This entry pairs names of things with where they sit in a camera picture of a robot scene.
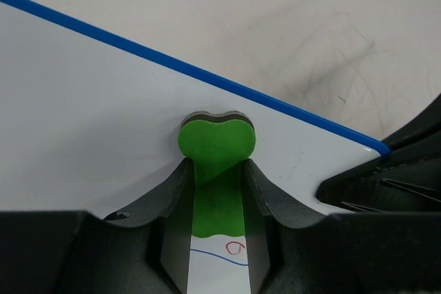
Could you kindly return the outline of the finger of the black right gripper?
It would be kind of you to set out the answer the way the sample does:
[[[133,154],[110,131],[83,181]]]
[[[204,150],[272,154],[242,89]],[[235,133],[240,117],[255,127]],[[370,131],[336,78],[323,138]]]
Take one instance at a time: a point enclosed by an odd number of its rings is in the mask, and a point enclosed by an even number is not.
[[[323,181],[316,198],[355,212],[439,212],[440,99],[384,143],[390,154]]]

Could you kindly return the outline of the green bone-shaped eraser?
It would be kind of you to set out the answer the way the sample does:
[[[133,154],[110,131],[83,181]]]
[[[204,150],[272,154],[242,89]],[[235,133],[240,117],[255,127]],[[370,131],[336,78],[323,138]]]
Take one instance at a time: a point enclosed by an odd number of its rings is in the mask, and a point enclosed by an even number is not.
[[[194,167],[193,236],[244,236],[241,164],[255,146],[254,125],[241,112],[194,112],[182,122],[178,147]]]

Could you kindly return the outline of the blue-framed whiteboard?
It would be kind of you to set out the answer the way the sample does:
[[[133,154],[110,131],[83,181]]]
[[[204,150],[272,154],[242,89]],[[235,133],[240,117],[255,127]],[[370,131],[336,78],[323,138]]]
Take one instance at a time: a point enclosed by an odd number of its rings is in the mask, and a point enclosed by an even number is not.
[[[326,178],[389,153],[382,142],[29,0],[1,0],[1,214],[98,218],[161,184],[184,160],[182,122],[237,111],[248,158],[324,214]],[[192,235],[185,293],[252,293],[246,237]]]

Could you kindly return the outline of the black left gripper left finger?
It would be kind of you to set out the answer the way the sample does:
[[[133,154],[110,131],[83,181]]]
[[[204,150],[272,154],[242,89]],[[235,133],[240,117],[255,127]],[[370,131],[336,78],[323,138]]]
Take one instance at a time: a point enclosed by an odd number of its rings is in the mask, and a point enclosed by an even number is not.
[[[98,218],[87,211],[1,214],[2,293],[185,293],[194,168]]]

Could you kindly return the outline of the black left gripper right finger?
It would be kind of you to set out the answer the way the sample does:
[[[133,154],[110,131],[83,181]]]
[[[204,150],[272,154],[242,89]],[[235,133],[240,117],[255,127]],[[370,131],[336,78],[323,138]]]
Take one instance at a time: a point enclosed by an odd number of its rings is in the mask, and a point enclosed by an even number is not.
[[[321,214],[241,163],[252,293],[439,293],[439,213]]]

